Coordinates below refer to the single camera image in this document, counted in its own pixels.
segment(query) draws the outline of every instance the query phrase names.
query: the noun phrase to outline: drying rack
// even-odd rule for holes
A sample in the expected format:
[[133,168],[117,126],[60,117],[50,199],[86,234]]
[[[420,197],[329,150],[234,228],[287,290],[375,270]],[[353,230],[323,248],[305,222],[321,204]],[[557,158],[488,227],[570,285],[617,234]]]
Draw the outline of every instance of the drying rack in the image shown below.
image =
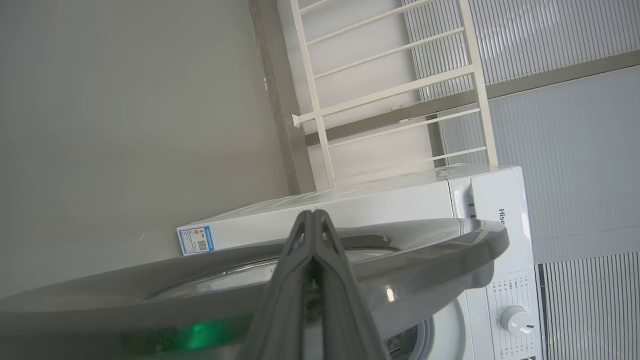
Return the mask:
[[[471,18],[471,9],[469,7],[469,3],[468,0],[457,0],[458,2],[458,10],[460,11],[460,16],[461,16],[461,23],[462,23],[462,27],[458,28],[458,29],[454,29],[451,31],[447,31],[445,33],[441,33],[438,35],[435,35],[433,37],[429,37],[429,38],[425,38],[416,42],[412,42],[410,44],[406,44],[406,45],[402,45],[400,47],[396,47],[395,49],[391,49],[379,54],[375,54],[373,56],[370,56],[368,58],[362,59],[362,60],[358,60],[358,61],[354,61],[353,63],[349,63],[347,65],[343,65],[341,67],[337,67],[333,70],[329,70],[320,74],[314,74],[312,67],[311,67],[311,61],[310,61],[310,57],[309,57],[309,51],[308,51],[308,47],[312,46],[314,44],[318,44],[320,42],[329,40],[331,38],[335,38],[338,37],[342,34],[345,34],[349,31],[361,28],[363,26],[372,24],[376,21],[382,20],[382,19],[386,19],[387,17],[391,17],[393,15],[399,15],[401,13],[407,12],[411,9],[414,9],[418,6],[424,5],[426,3],[429,3],[433,0],[417,0],[413,3],[404,5],[404,6],[400,6],[399,8],[395,8],[391,11],[379,14],[377,16],[371,17],[370,19],[366,19],[363,21],[360,21],[356,24],[352,24],[350,26],[347,26],[345,28],[339,29],[337,31],[334,31],[332,33],[329,33],[327,35],[321,36],[319,38],[315,38],[313,40],[309,40],[307,41],[307,39],[305,38],[305,32],[304,32],[304,27],[303,27],[303,22],[302,22],[302,15],[314,11],[318,8],[320,8],[321,6],[329,3],[330,1],[335,1],[335,0],[318,0],[317,2],[308,5],[306,7],[300,8],[299,4],[298,4],[298,0],[290,0],[291,1],[291,10],[293,12],[293,18],[294,18],[294,23],[296,26],[296,33],[298,36],[298,43],[300,45],[300,52],[302,55],[302,62],[303,62],[303,66],[305,69],[305,77],[307,79],[307,85],[308,85],[308,90],[309,90],[309,95],[311,97],[311,105],[313,108],[313,111],[311,111],[310,113],[306,113],[306,114],[302,114],[302,115],[293,115],[293,124],[296,127],[300,127],[302,123],[307,122],[307,121],[311,121],[311,120],[315,120],[316,121],[316,127],[317,127],[317,132],[318,132],[318,138],[320,140],[320,148],[322,150],[322,157],[323,157],[323,162],[324,162],[324,169],[326,171],[326,177],[327,177],[327,181],[329,184],[329,188],[335,188],[335,183],[336,183],[336,178],[335,178],[335,174],[333,171],[333,165],[332,165],[332,161],[331,161],[331,154],[330,154],[330,149],[332,147],[337,147],[337,146],[341,146],[341,145],[346,145],[347,143],[353,143],[353,142],[357,142],[357,141],[361,141],[361,140],[365,140],[365,139],[369,139],[369,138],[373,138],[376,136],[382,136],[385,134],[389,134],[389,133],[395,133],[396,131],[402,131],[405,129],[409,129],[412,127],[417,127],[417,126],[425,126],[428,124],[433,124],[435,122],[440,122],[440,121],[444,121],[444,120],[449,120],[449,119],[453,119],[456,117],[460,117],[460,116],[464,116],[464,115],[468,115],[471,113],[479,113],[480,118],[481,118],[481,123],[482,123],[482,130],[483,130],[483,137],[484,137],[484,146],[482,147],[476,147],[474,149],[468,149],[468,150],[464,150],[464,151],[458,151],[458,152],[452,152],[449,154],[444,154],[444,155],[440,155],[440,156],[433,156],[432,158],[426,158],[426,159],[421,159],[418,161],[412,161],[409,163],[401,163],[398,165],[392,165],[389,167],[384,167],[384,168],[375,168],[372,170],[368,170],[365,172],[358,172],[358,173],[354,173],[354,174],[349,174],[346,177],[354,177],[354,176],[359,176],[359,175],[363,175],[363,174],[368,174],[371,172],[378,172],[378,171],[382,171],[382,170],[389,170],[391,168],[397,168],[397,167],[404,167],[407,165],[413,165],[416,163],[423,163],[423,162],[427,162],[427,161],[434,161],[434,160],[440,160],[440,159],[445,159],[445,158],[450,158],[452,156],[458,156],[458,155],[462,155],[462,154],[468,154],[471,152],[477,152],[477,151],[486,151],[486,155],[487,155],[487,160],[489,162],[489,164],[494,164],[496,165],[498,163],[498,156],[496,153],[496,149],[495,149],[495,140],[493,139],[493,128],[492,128],[492,123],[491,123],[491,116],[489,114],[489,104],[488,104],[488,100],[487,100],[487,96],[486,96],[486,85],[484,83],[484,74],[483,74],[483,70],[482,70],[482,63],[481,63],[481,58],[480,58],[480,52],[478,49],[478,44],[477,44],[477,40],[476,40],[476,34],[474,32],[474,25],[473,25],[473,20]],[[321,107],[320,106],[320,102],[317,96],[317,89],[316,89],[316,83],[315,80],[324,76],[328,76],[330,74],[334,74],[336,72],[340,72],[346,69],[350,69],[352,67],[356,67],[365,63],[368,63],[370,61],[374,61],[377,59],[380,59],[384,56],[388,56],[391,54],[395,54],[395,53],[399,53],[401,51],[405,51],[405,50],[409,50],[409,49],[413,49],[414,47],[420,46],[420,45],[424,45],[424,44],[428,44],[430,42],[433,42],[435,40],[438,39],[442,39],[445,37],[449,37],[458,33],[463,33],[464,34],[464,39],[465,39],[465,43],[467,46],[467,52],[468,52],[468,56],[469,56],[469,65],[463,66],[463,67],[459,67],[457,69],[453,69],[453,70],[449,70],[449,71],[445,71],[445,72],[441,72],[439,74],[435,74],[433,76],[429,76],[427,78],[422,78],[422,79],[418,79],[415,81],[411,81],[409,83],[406,84],[402,84],[399,86],[394,86],[392,88],[388,88],[379,92],[375,92],[373,94],[369,94],[369,95],[365,95],[362,97],[359,97],[357,99],[353,99],[353,100],[349,100],[349,101],[345,101],[336,105],[332,105],[332,106],[328,106],[328,107]],[[472,110],[467,110],[467,111],[460,111],[451,115],[447,115],[447,116],[443,116],[443,117],[438,117],[435,119],[431,119],[431,120],[427,120],[427,121],[423,121],[423,122],[418,122],[418,123],[413,123],[413,124],[408,124],[405,126],[401,126],[401,127],[395,127],[393,129],[389,129],[386,131],[381,131],[379,133],[375,133],[372,135],[365,135],[365,136],[360,136],[358,138],[354,138],[354,139],[350,139],[350,140],[345,140],[342,142],[336,142],[333,144],[329,144],[328,139],[327,139],[327,135],[326,135],[326,129],[324,127],[324,122],[323,122],[323,117],[328,116],[328,115],[332,115],[332,114],[336,114],[342,111],[346,111],[352,108],[356,108],[358,106],[363,106],[366,104],[370,104],[372,102],[376,102],[382,99],[386,99],[395,95],[399,95],[399,94],[404,94],[406,92],[411,92],[414,90],[418,90],[420,88],[424,88],[430,85],[434,85],[437,83],[442,83],[444,81],[447,80],[451,80],[451,79],[456,79],[456,78],[460,78],[463,76],[467,76],[467,75],[471,75],[473,81],[474,81],[474,92],[476,93],[476,101],[477,101],[477,108],[472,109]]]

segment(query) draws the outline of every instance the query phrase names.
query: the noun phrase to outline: rack bar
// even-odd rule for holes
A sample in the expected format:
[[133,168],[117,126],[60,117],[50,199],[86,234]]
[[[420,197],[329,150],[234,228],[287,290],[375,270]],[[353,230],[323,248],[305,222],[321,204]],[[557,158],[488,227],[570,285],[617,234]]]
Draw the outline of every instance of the rack bar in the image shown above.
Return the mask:
[[[318,100],[318,94],[316,92],[316,84],[314,83],[314,74],[311,69],[311,60],[309,59],[309,49],[305,46],[305,30],[302,27],[302,15],[300,15],[300,8],[298,0],[291,0],[291,11],[293,13],[293,21],[296,25],[296,33],[298,35],[298,43],[300,44],[300,53],[302,55],[302,64],[305,68],[305,77],[307,78],[307,85],[309,87],[309,96],[311,97],[311,105],[314,109],[314,113],[320,110],[320,101]],[[322,157],[324,162],[324,169],[326,172],[326,180],[329,184],[329,188],[335,188],[335,176],[333,174],[333,165],[331,163],[331,154],[329,153],[329,141],[326,138],[326,129],[324,128],[324,122],[322,115],[316,115],[316,127],[318,129],[318,138],[320,139],[320,148],[322,150]]]
[[304,8],[300,9],[300,15],[304,15],[304,14],[306,14],[308,12],[312,12],[315,9],[319,8],[320,6],[328,3],[329,1],[331,1],[331,0],[320,0],[320,1],[314,2],[311,5],[307,5]]
[[450,79],[460,78],[461,76],[472,74],[474,71],[473,65],[467,65],[464,67],[459,67],[457,69],[441,72],[434,76],[430,76],[428,78],[423,78],[415,81],[411,81],[410,83],[402,84],[396,86],[394,88],[389,88],[386,90],[382,90],[379,92],[374,92],[373,94],[365,95],[363,97],[359,97],[357,99],[349,100],[342,102],[340,104],[336,104],[333,106],[329,106],[328,108],[316,110],[312,113],[306,113],[304,115],[300,115],[297,117],[293,117],[294,125],[300,126],[302,122],[306,122],[309,120],[313,120],[316,117],[323,117],[335,113],[339,113],[341,111],[346,111],[349,109],[357,108],[358,106],[370,104],[372,102],[376,102],[378,100],[386,99],[388,97],[404,94],[406,92],[418,90],[420,88],[427,87],[429,85],[441,83],[443,81],[447,81]]
[[477,151],[483,151],[483,150],[486,150],[486,146],[476,147],[475,149],[469,149],[469,150],[464,150],[464,151],[452,152],[450,154],[444,154],[444,155],[440,155],[440,156],[433,156],[432,158],[427,158],[427,159],[420,159],[420,160],[416,160],[416,161],[410,161],[408,163],[402,163],[402,164],[397,164],[397,165],[389,165],[389,166],[386,166],[386,167],[379,167],[379,168],[375,168],[375,169],[372,169],[372,170],[354,172],[353,174],[349,174],[349,175],[346,175],[346,176],[341,176],[341,177],[338,178],[338,180],[347,179],[349,177],[355,177],[355,176],[360,176],[360,175],[371,174],[373,172],[391,170],[393,168],[399,168],[399,167],[405,167],[405,166],[419,164],[419,163],[425,163],[427,161],[446,159],[446,158],[450,158],[451,156],[464,155],[464,154],[469,154],[470,152],[477,152]]
[[374,17],[372,17],[370,19],[367,19],[367,20],[358,22],[356,24],[347,26],[346,28],[342,28],[342,29],[340,29],[338,31],[334,31],[333,33],[327,34],[327,35],[325,35],[323,37],[315,38],[315,39],[307,42],[307,45],[313,45],[313,44],[317,44],[319,42],[323,42],[323,41],[329,40],[331,38],[335,38],[335,37],[337,37],[339,35],[342,35],[344,33],[348,33],[351,30],[355,30],[355,29],[361,28],[363,26],[369,25],[369,24],[371,24],[373,22],[376,22],[378,20],[386,19],[387,17],[393,16],[393,15],[397,15],[399,13],[407,12],[407,11],[413,9],[413,8],[416,8],[416,7],[418,7],[418,6],[422,5],[422,4],[426,4],[426,3],[430,2],[430,1],[433,1],[433,0],[418,0],[415,3],[411,3],[411,4],[404,5],[404,6],[400,6],[399,8],[395,8],[395,9],[387,11],[385,13],[381,13],[380,15],[377,15],[377,16],[374,16]]
[[341,67],[337,67],[337,68],[335,68],[333,70],[329,70],[329,71],[323,72],[322,74],[314,75],[314,79],[323,78],[325,76],[329,76],[331,74],[335,74],[336,72],[340,72],[340,71],[343,71],[343,70],[346,70],[346,69],[350,69],[352,67],[356,67],[358,65],[362,65],[364,63],[368,63],[368,62],[373,61],[373,60],[384,58],[385,56],[389,56],[391,54],[396,54],[396,53],[399,53],[399,52],[404,51],[404,50],[413,49],[416,46],[424,45],[424,44],[430,43],[432,41],[435,41],[435,40],[438,40],[438,39],[441,39],[441,38],[445,38],[445,37],[448,37],[448,36],[451,36],[451,35],[455,35],[457,33],[461,33],[462,31],[464,31],[464,29],[465,28],[454,29],[454,30],[451,30],[451,31],[447,31],[446,33],[438,34],[438,35],[435,35],[433,37],[428,37],[428,38],[425,38],[425,39],[422,39],[422,40],[419,40],[419,41],[416,41],[416,42],[412,42],[410,44],[403,45],[401,47],[396,47],[395,49],[391,49],[389,51],[385,51],[384,53],[380,53],[380,54],[377,54],[377,55],[374,55],[374,56],[370,56],[370,57],[368,57],[366,59],[358,60],[358,61],[355,61],[353,63],[347,64],[347,65],[344,65],[344,66],[341,66]]
[[395,129],[389,129],[386,131],[381,131],[379,133],[375,133],[375,134],[371,134],[371,135],[365,135],[365,136],[361,136],[359,138],[355,138],[355,139],[350,139],[350,140],[344,140],[342,142],[337,142],[337,143],[333,143],[329,145],[329,149],[332,149],[334,147],[338,147],[338,146],[343,146],[343,145],[347,145],[348,143],[354,143],[354,142],[359,142],[361,140],[366,140],[366,139],[371,139],[371,138],[376,138],[378,136],[382,136],[382,135],[386,135],[386,134],[390,134],[390,133],[396,133],[398,131],[402,131],[402,130],[407,130],[407,129],[411,129],[413,127],[418,127],[418,126],[424,126],[424,125],[428,125],[428,124],[433,124],[434,122],[440,122],[443,120],[449,120],[449,119],[453,119],[456,117],[460,117],[460,116],[464,116],[464,115],[469,115],[469,114],[473,114],[473,113],[477,113],[479,112],[480,109],[473,109],[473,110],[467,110],[467,111],[461,111],[459,113],[455,113],[455,114],[451,114],[451,115],[446,115],[443,117],[438,117],[435,119],[431,119],[431,120],[427,120],[427,121],[420,121],[417,122],[415,124],[410,124],[410,125],[405,125],[405,126],[401,126],[401,127],[396,127]]
[[495,149],[495,139],[493,137],[493,126],[491,123],[491,115],[489,113],[489,100],[486,96],[486,84],[484,83],[484,73],[482,69],[482,59],[480,57],[480,49],[476,39],[476,31],[474,20],[471,16],[471,7],[468,0],[458,0],[460,7],[460,20],[465,27],[465,40],[467,41],[467,51],[471,64],[476,66],[473,73],[474,84],[476,88],[476,99],[478,108],[480,108],[480,119],[482,120],[482,129],[484,134],[484,144],[486,146],[486,157],[491,165],[498,164],[498,152]]

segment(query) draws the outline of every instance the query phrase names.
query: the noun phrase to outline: green light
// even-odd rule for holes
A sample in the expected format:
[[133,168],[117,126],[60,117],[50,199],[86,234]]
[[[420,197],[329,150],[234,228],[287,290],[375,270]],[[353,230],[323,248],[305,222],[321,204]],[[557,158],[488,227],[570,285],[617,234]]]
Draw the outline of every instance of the green light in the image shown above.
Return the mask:
[[252,316],[233,322],[199,322],[186,327],[170,327],[122,334],[120,344],[129,355],[190,352],[221,347],[244,339]]

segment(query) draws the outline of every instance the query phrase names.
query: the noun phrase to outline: blue label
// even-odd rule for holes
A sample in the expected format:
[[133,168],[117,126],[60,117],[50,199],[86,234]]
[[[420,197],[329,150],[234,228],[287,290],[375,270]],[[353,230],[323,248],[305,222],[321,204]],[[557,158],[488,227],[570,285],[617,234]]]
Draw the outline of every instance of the blue label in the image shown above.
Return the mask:
[[182,253],[187,254],[187,249],[184,247],[184,238],[182,238],[182,231],[178,231],[178,235],[180,235],[180,246],[182,247]]
[[204,227],[204,233],[207,235],[207,244],[209,244],[209,252],[213,251],[213,240],[211,239],[211,230],[208,226]]

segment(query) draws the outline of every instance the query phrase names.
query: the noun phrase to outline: metal rack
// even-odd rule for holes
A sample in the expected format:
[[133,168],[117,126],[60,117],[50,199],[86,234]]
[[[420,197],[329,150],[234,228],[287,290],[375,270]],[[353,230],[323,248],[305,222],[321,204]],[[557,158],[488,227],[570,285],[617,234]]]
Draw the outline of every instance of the metal rack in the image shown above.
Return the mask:
[[[477,45],[477,40],[476,40],[476,34],[474,33],[474,27],[473,27],[473,20],[471,18],[471,9],[469,7],[469,3],[468,0],[458,0],[458,9],[460,11],[460,16],[461,16],[461,23],[463,24],[462,27],[458,28],[458,29],[454,29],[451,31],[447,31],[445,33],[441,33],[439,35],[435,35],[433,37],[429,37],[429,38],[425,38],[416,42],[412,42],[410,44],[406,44],[406,45],[402,45],[400,47],[396,47],[395,49],[391,49],[389,51],[385,51],[373,56],[370,56],[368,58],[362,59],[362,60],[358,60],[358,61],[354,61],[353,63],[349,63],[347,65],[343,65],[341,67],[337,67],[335,69],[320,73],[320,74],[314,74],[313,69],[311,67],[311,61],[310,61],[310,57],[309,57],[309,51],[308,51],[308,47],[312,46],[314,44],[318,44],[320,42],[324,42],[326,40],[329,40],[331,38],[334,37],[338,37],[342,34],[345,34],[349,31],[361,28],[363,26],[372,24],[376,21],[382,20],[382,19],[386,19],[387,17],[391,17],[393,15],[399,15],[401,13],[407,12],[413,8],[416,8],[418,6],[424,5],[426,3],[429,3],[433,0],[418,0],[415,1],[413,3],[404,5],[404,6],[400,6],[399,8],[395,8],[393,10],[390,10],[388,12],[379,14],[377,16],[371,17],[370,19],[366,19],[360,22],[357,22],[356,24],[352,24],[350,26],[347,26],[345,28],[339,29],[337,31],[334,31],[332,33],[329,33],[327,35],[321,36],[319,38],[315,38],[313,40],[307,40],[305,38],[305,32],[304,32],[304,27],[303,27],[303,23],[302,23],[302,15],[308,12],[311,12],[315,9],[318,9],[319,7],[329,3],[331,0],[319,0],[316,3],[313,3],[311,5],[308,5],[304,8],[300,8],[299,4],[298,4],[298,0],[290,0],[291,1],[291,10],[293,12],[293,18],[294,18],[294,24],[296,27],[296,34],[298,36],[298,43],[300,45],[300,52],[302,55],[302,62],[303,62],[303,66],[305,69],[305,77],[307,79],[307,84],[308,84],[308,90],[309,90],[309,95],[311,97],[311,105],[313,108],[313,111],[310,113],[306,113],[306,114],[302,114],[300,116],[296,116],[293,115],[293,123],[296,127],[300,127],[301,124],[303,122],[307,122],[307,121],[311,121],[311,120],[315,120],[316,121],[316,126],[317,126],[317,132],[318,132],[318,138],[320,140],[320,147],[322,150],[322,156],[323,156],[323,161],[324,161],[324,169],[326,170],[326,176],[327,176],[327,181],[329,184],[329,188],[335,188],[335,183],[336,180],[341,180],[347,177],[354,177],[354,176],[359,176],[359,175],[363,175],[363,174],[368,174],[368,173],[372,173],[372,172],[378,172],[378,171],[382,171],[382,170],[388,170],[391,168],[397,168],[397,167],[404,167],[407,165],[413,165],[416,163],[424,163],[424,162],[428,162],[428,161],[434,161],[434,160],[439,160],[439,159],[445,159],[445,158],[450,158],[452,156],[457,156],[457,155],[462,155],[462,154],[468,154],[470,152],[477,152],[477,151],[486,151],[486,155],[488,158],[488,161],[490,164],[497,164],[498,162],[498,157],[497,157],[497,153],[496,153],[496,149],[495,149],[495,141],[493,139],[493,129],[492,129],[492,123],[491,123],[491,116],[489,114],[489,104],[487,101],[487,95],[486,95],[486,88],[485,88],[485,83],[484,83],[484,74],[483,74],[483,70],[482,70],[482,64],[481,64],[481,58],[480,58],[480,52],[478,49],[478,45]],[[420,45],[424,45],[430,42],[433,42],[435,40],[439,40],[441,38],[445,38],[445,37],[449,37],[451,35],[455,35],[458,33],[463,33],[464,34],[464,38],[465,38],[465,43],[467,45],[467,51],[468,51],[468,55],[469,55],[469,65],[464,66],[464,67],[459,67],[457,69],[453,69],[453,70],[449,70],[449,71],[445,71],[439,74],[436,74],[434,76],[430,76],[428,78],[422,78],[422,79],[418,79],[415,81],[411,81],[409,83],[406,84],[402,84],[399,86],[394,86],[392,88],[388,88],[379,92],[375,92],[373,94],[369,94],[369,95],[365,95],[362,97],[359,97],[357,99],[352,99],[349,101],[345,101],[336,105],[332,105],[332,106],[328,106],[328,107],[321,107],[320,105],[320,101],[318,99],[318,95],[317,95],[317,89],[316,89],[316,83],[315,80],[318,78],[322,78],[324,76],[328,76],[330,74],[334,74],[346,69],[350,69],[352,67],[356,67],[365,63],[368,63],[370,61],[374,61],[377,59],[380,59],[384,56],[388,56],[391,54],[395,54],[395,53],[399,53],[401,51],[405,51],[405,50],[409,50],[409,49],[413,49],[414,47],[420,46]],[[438,117],[436,119],[432,119],[432,120],[427,120],[424,122],[419,122],[419,123],[414,123],[414,124],[408,124],[405,126],[401,126],[401,127],[397,127],[394,129],[390,129],[390,130],[386,130],[386,131],[381,131],[379,133],[373,134],[373,135],[367,135],[367,136],[361,136],[359,138],[355,138],[355,139],[351,139],[351,140],[346,140],[343,142],[338,142],[338,143],[333,143],[333,144],[329,144],[328,140],[327,140],[327,135],[326,135],[326,129],[324,127],[324,122],[323,122],[323,117],[328,116],[328,115],[332,115],[335,113],[339,113],[342,111],[346,111],[352,108],[356,108],[358,106],[363,106],[366,104],[370,104],[372,102],[376,102],[382,99],[386,99],[395,95],[399,95],[399,94],[404,94],[407,92],[411,92],[414,90],[418,90],[420,88],[424,88],[427,87],[429,85],[434,85],[437,83],[441,83],[450,79],[456,79],[456,78],[460,78],[466,75],[471,75],[472,79],[474,80],[474,91],[476,92],[476,99],[477,99],[477,108],[473,109],[473,110],[468,110],[468,111],[461,111],[459,113],[455,113],[452,115],[448,115],[448,116],[444,116],[444,117]],[[469,149],[469,150],[465,150],[465,151],[459,151],[459,152],[453,152],[450,154],[444,154],[444,155],[440,155],[440,156],[434,156],[432,158],[426,158],[426,159],[421,159],[418,161],[413,161],[410,163],[400,163],[397,165],[392,165],[392,166],[388,166],[388,167],[384,167],[384,168],[375,168],[372,170],[367,170],[365,172],[357,172],[357,173],[353,173],[353,174],[349,174],[345,177],[342,178],[338,178],[336,179],[334,171],[333,171],[333,165],[332,165],[332,161],[331,161],[331,154],[330,154],[330,149],[334,148],[334,147],[338,147],[341,145],[346,145],[347,143],[353,143],[353,142],[357,142],[357,141],[361,141],[361,140],[365,140],[368,138],[373,138],[376,136],[382,136],[385,134],[389,134],[389,133],[395,133],[396,131],[401,131],[401,130],[405,130],[405,129],[409,129],[412,127],[417,127],[417,126],[424,126],[427,124],[432,124],[435,122],[440,122],[443,120],[448,120],[448,119],[453,119],[456,117],[460,117],[463,115],[467,115],[470,113],[475,113],[478,112],[480,114],[480,118],[481,118],[481,122],[482,122],[482,129],[483,129],[483,136],[484,136],[484,146],[482,147],[476,147],[474,149]]]

